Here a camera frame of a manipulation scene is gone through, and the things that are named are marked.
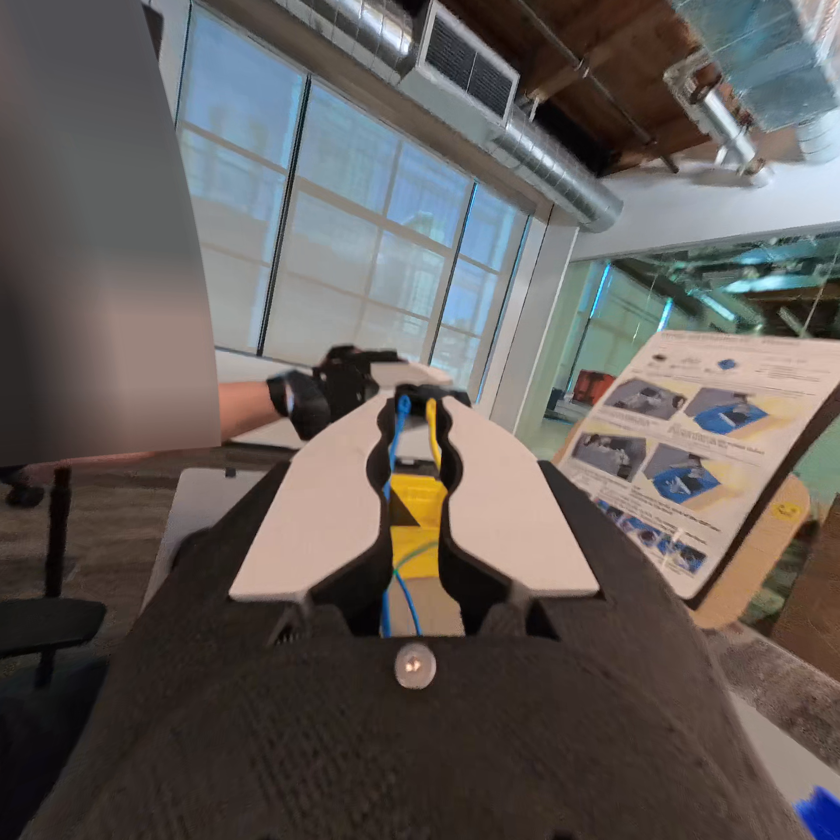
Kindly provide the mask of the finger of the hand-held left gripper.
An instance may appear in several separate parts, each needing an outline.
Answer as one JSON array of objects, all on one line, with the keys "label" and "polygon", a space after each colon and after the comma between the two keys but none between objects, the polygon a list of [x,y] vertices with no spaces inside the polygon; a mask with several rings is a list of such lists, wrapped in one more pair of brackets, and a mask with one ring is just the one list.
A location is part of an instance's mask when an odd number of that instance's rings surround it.
[{"label": "finger of the hand-held left gripper", "polygon": [[417,387],[450,389],[452,378],[444,371],[416,362],[392,361],[371,363],[370,395],[393,396],[400,390]]}]

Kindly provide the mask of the black office chair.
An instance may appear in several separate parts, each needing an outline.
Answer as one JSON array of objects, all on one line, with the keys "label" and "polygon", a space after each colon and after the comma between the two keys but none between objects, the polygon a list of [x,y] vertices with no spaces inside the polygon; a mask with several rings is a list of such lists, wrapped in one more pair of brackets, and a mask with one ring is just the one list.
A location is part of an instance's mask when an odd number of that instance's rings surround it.
[{"label": "black office chair", "polygon": [[88,644],[100,631],[108,611],[103,603],[62,594],[70,504],[70,467],[56,467],[49,493],[44,592],[39,598],[1,603],[1,658],[38,656],[36,690],[49,687],[56,654]]}]

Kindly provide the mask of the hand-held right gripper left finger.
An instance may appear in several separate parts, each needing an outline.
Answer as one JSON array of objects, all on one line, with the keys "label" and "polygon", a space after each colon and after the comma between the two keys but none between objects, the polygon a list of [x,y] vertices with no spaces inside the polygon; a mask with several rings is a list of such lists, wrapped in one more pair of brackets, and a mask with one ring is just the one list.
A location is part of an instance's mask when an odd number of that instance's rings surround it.
[{"label": "hand-held right gripper left finger", "polygon": [[292,459],[228,590],[237,604],[336,607],[382,635],[392,580],[391,392],[330,425]]}]

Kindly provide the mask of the person's left hand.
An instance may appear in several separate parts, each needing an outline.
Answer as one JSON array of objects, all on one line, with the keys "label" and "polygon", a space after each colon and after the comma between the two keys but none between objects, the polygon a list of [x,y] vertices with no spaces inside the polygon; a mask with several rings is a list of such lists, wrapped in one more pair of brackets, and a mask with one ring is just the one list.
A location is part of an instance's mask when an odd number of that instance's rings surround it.
[{"label": "person's left hand", "polygon": [[291,370],[266,380],[276,414],[287,419],[301,441],[307,443],[332,422],[326,395],[310,374]]}]

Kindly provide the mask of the yellow plastic bin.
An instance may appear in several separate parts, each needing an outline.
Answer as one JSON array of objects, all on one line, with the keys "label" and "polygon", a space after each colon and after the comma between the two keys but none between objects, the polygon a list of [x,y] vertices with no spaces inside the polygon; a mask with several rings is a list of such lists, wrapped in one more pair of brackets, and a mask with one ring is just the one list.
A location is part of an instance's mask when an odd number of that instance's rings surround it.
[{"label": "yellow plastic bin", "polygon": [[396,474],[390,499],[393,565],[406,581],[438,578],[444,484],[433,476]]}]

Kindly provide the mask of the printed instruction poster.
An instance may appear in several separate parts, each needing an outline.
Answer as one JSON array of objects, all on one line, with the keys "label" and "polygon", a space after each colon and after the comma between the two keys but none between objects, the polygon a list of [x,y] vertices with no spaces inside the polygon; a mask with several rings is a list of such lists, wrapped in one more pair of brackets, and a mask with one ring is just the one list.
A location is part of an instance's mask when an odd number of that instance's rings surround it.
[{"label": "printed instruction poster", "polygon": [[558,470],[694,605],[838,383],[836,339],[657,332],[568,437]]}]

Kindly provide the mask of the blue plastic bin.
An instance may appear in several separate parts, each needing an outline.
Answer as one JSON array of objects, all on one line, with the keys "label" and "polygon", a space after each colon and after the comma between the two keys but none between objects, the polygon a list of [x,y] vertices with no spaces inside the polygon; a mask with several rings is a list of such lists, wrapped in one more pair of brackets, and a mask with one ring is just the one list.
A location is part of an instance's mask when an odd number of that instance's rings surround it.
[{"label": "blue plastic bin", "polygon": [[822,786],[815,786],[794,810],[814,839],[839,839],[839,799]]}]

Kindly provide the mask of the white air vent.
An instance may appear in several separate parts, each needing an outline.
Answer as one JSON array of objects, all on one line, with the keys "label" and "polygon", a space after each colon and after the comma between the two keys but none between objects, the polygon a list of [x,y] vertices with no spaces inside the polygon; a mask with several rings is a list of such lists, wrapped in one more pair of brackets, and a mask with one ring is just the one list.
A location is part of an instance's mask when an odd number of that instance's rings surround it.
[{"label": "white air vent", "polygon": [[426,2],[397,84],[410,99],[469,134],[504,127],[520,74],[441,2]]}]

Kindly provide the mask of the person's left forearm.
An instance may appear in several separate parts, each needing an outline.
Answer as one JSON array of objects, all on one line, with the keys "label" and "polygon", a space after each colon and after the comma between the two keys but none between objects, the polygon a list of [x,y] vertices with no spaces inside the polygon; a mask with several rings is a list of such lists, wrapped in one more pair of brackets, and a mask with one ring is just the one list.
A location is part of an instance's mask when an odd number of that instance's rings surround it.
[{"label": "person's left forearm", "polygon": [[223,444],[281,419],[266,381],[220,383],[217,393]]}]

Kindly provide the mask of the silver rectangular air duct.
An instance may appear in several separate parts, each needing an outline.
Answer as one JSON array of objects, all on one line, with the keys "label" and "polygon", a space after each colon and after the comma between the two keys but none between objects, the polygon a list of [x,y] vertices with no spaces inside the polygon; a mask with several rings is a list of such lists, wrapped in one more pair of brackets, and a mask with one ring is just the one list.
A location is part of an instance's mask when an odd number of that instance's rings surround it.
[{"label": "silver rectangular air duct", "polygon": [[804,161],[838,159],[838,1],[671,1],[765,133],[792,128]]}]

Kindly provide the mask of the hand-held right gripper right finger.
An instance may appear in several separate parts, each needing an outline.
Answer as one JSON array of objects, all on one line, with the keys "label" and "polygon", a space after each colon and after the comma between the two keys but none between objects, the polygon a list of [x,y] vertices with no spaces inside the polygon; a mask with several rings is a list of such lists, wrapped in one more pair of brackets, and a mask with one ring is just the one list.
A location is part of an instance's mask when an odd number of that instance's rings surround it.
[{"label": "hand-held right gripper right finger", "polygon": [[478,634],[497,606],[528,618],[541,600],[601,593],[553,493],[551,464],[453,396],[436,400],[436,443],[446,488],[438,579],[466,635]]}]

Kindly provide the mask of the red storage box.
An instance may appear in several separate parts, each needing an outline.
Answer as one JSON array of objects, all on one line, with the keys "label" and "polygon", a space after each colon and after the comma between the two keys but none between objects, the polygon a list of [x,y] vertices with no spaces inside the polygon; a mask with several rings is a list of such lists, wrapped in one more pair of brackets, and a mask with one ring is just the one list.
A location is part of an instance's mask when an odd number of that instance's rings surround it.
[{"label": "red storage box", "polygon": [[574,382],[572,401],[593,406],[609,391],[616,377],[601,371],[581,370]]}]

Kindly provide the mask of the silver round air duct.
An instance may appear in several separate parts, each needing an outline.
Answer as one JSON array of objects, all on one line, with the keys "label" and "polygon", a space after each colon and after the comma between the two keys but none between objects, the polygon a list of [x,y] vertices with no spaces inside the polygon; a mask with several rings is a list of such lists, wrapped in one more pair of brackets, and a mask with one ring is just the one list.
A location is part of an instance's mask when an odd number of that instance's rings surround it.
[{"label": "silver round air duct", "polygon": [[[417,16],[385,1],[279,1],[276,4],[356,64],[396,89],[413,46]],[[410,99],[426,112],[431,112]],[[590,233],[611,228],[623,201],[601,184],[561,142],[513,103],[502,128],[462,133],[437,120],[507,167]]]}]

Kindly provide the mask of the large window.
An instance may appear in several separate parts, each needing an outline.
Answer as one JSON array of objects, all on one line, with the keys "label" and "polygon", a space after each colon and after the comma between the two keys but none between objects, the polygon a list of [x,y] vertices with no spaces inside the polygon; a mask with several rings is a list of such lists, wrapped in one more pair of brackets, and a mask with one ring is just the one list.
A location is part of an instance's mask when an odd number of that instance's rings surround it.
[{"label": "large window", "polygon": [[200,5],[176,128],[217,350],[394,349],[480,399],[528,215]]}]

